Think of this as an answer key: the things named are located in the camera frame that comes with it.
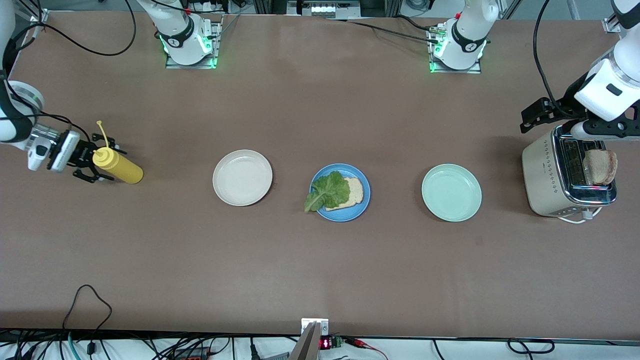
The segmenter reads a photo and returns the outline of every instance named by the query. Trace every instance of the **toasted bread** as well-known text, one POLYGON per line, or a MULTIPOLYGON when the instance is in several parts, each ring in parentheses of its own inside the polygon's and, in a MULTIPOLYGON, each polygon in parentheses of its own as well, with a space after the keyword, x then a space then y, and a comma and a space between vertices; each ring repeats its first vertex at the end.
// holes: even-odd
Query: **toasted bread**
POLYGON ((591 182, 595 185, 611 184, 616 177, 618 158, 611 150, 588 150, 584 153, 584 164, 591 182))

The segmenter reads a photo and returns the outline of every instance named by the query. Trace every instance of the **toaster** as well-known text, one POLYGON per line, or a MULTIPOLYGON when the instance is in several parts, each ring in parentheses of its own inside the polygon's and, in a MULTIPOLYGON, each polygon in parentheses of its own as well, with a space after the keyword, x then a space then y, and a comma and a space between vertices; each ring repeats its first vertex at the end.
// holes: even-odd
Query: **toaster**
POLYGON ((590 220, 596 208, 616 200, 615 181, 594 185, 584 153, 605 149, 598 140, 576 140, 562 126, 543 135, 522 151, 522 169, 531 209, 544 217, 582 214, 590 220))

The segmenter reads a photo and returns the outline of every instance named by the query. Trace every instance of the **plate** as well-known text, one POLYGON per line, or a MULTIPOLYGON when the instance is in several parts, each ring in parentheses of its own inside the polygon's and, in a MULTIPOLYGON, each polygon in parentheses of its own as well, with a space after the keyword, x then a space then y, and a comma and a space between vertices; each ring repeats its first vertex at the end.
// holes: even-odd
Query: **plate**
MULTIPOLYGON (((350 208, 344 208, 340 210, 327 211, 324 206, 320 208, 317 213, 320 214, 323 218, 335 222, 347 222, 351 221, 360 215, 367 209, 369 205, 369 201, 371 200, 371 187, 369 186, 369 181, 367 177, 364 176, 362 171, 358 170, 356 167, 349 164, 331 164, 323 167, 314 178, 311 180, 311 183, 318 180, 321 176, 327 176, 332 172, 337 171, 342 175, 342 177, 357 177, 358 180, 362 183, 362 190, 364 191, 364 196, 362 198, 362 202, 357 204, 356 206, 351 206, 350 208)), ((309 186, 309 193, 311 193, 312 187, 309 186)))
POLYGON ((226 155, 213 171, 213 189, 229 205, 247 206, 262 199, 273 180, 267 158, 253 150, 238 150, 226 155))
POLYGON ((422 200, 442 220, 459 222, 474 216, 482 203, 482 190, 469 170, 454 164, 438 165, 422 180, 422 200))

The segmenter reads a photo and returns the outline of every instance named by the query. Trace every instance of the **bottle cap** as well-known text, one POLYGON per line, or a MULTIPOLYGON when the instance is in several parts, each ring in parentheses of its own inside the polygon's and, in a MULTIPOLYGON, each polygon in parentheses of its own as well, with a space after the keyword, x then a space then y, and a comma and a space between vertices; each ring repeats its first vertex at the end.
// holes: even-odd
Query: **bottle cap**
POLYGON ((101 168, 113 166, 116 161, 116 153, 109 147, 101 147, 93 153, 93 163, 101 168))

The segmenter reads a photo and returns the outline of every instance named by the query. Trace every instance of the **mustard bottle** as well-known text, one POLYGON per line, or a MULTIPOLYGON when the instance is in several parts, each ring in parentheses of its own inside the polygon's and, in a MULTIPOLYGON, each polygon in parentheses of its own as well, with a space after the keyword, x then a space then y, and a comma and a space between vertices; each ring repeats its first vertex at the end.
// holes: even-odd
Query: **mustard bottle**
POLYGON ((104 129, 102 128, 102 121, 97 121, 96 124, 100 127, 107 146, 103 146, 93 153, 93 163, 126 183, 136 184, 140 182, 143 176, 142 169, 122 156, 119 152, 111 149, 109 147, 109 141, 107 140, 107 134, 104 133, 104 129))

